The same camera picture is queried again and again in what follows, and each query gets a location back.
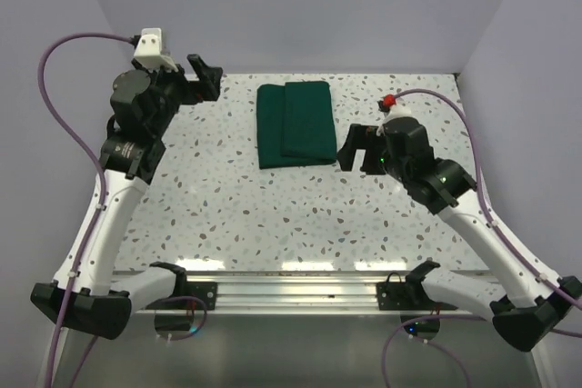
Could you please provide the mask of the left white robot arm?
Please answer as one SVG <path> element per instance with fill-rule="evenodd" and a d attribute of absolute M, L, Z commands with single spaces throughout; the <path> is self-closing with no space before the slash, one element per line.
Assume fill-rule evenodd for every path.
<path fill-rule="evenodd" d="M 127 226 L 166 150 L 168 126 L 181 106 L 220 96 L 223 69 L 196 54 L 187 61 L 194 80 L 182 67 L 148 71 L 135 65 L 113 82 L 113 114 L 85 219 L 52 281 L 31 292 L 33 305 L 65 328 L 114 340 L 135 312 L 158 301 L 176 309 L 188 300 L 186 271 L 175 264 L 154 262 L 136 276 L 112 280 Z"/>

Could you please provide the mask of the green surgical cloth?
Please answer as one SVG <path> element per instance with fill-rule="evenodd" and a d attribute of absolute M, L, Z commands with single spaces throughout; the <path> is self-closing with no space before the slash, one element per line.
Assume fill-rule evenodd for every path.
<path fill-rule="evenodd" d="M 329 84 L 260 85 L 256 140 L 260 169 L 333 164 L 336 129 Z"/>

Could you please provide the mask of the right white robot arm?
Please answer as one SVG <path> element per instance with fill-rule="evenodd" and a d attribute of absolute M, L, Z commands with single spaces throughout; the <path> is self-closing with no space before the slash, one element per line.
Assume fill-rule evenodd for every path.
<path fill-rule="evenodd" d="M 349 171 L 364 151 L 362 172 L 390 175 L 412 200 L 452 228 L 497 279 L 496 284 L 424 261 L 401 282 L 376 286 L 382 310 L 414 310 L 441 303 L 479 316 L 520 352 L 531 351 L 581 298 L 581 282 L 561 276 L 534 256 L 500 218 L 480 203 L 476 181 L 457 162 L 437 158 L 426 128 L 402 116 L 381 126 L 351 124 L 337 154 Z"/>

